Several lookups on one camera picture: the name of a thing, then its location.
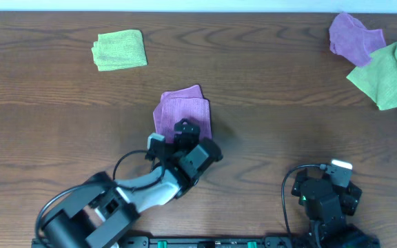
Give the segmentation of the purple cloth with white tag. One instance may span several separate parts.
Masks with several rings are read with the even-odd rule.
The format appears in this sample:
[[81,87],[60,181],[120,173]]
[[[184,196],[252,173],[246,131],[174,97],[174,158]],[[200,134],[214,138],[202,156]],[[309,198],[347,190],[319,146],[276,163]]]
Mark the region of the purple cloth with white tag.
[[174,142],[174,125],[184,118],[200,127],[200,139],[212,138],[210,102],[199,85],[162,93],[153,111],[156,133],[164,136],[167,143]]

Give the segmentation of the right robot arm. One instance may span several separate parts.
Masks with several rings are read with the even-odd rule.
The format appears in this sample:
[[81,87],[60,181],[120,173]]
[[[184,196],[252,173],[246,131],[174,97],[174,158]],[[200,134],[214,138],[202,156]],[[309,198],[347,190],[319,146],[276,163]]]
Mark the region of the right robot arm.
[[320,178],[309,176],[306,169],[297,173],[291,194],[305,208],[309,230],[292,239],[293,247],[380,248],[379,239],[347,223],[346,217],[357,210],[362,190],[348,175],[338,176],[329,170]]

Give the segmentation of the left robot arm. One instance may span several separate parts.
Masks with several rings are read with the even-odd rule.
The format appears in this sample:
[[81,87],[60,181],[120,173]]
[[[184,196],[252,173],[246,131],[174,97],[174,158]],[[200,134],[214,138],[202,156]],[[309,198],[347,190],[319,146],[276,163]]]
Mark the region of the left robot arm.
[[151,207],[186,194],[205,170],[223,158],[220,147],[200,137],[186,118],[174,124],[174,140],[152,133],[143,150],[149,174],[119,180],[99,172],[49,200],[39,212],[35,241],[43,247],[118,247],[119,240]]

